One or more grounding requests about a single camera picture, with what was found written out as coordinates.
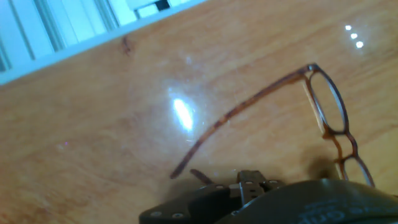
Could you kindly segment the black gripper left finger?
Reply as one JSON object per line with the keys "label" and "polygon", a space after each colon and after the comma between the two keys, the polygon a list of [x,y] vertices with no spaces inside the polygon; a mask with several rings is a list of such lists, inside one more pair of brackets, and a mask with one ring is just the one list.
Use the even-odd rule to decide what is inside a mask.
{"label": "black gripper left finger", "polygon": [[242,206],[239,187],[212,183],[142,212],[139,224],[216,223]]}

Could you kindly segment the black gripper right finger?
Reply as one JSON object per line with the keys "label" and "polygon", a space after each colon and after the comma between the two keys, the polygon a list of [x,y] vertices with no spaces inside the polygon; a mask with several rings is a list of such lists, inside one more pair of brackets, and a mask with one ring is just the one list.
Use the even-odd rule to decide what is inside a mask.
{"label": "black gripper right finger", "polygon": [[253,171],[253,176],[254,182],[262,187],[265,192],[285,186],[285,182],[276,179],[267,179],[258,170]]}

